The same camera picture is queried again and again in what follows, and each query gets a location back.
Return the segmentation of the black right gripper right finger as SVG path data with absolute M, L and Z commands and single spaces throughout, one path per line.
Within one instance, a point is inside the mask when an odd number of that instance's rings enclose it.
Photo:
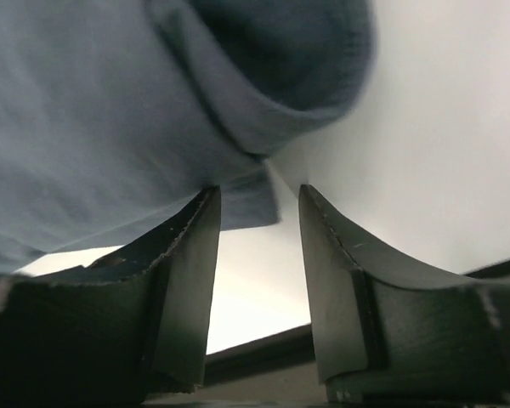
M 298 197 L 314 353 L 340 404 L 510 404 L 510 260 L 457 275 Z

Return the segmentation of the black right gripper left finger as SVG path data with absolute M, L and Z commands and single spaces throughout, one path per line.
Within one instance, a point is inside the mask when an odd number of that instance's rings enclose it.
M 0 275 L 0 407 L 128 405 L 200 386 L 220 221 L 211 188 L 87 267 Z

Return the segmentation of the grey blue t shirt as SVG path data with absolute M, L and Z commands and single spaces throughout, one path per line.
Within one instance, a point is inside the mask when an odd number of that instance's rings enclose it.
M 200 190 L 276 224 L 266 160 L 342 118 L 367 1 L 0 1 L 0 273 L 122 246 Z

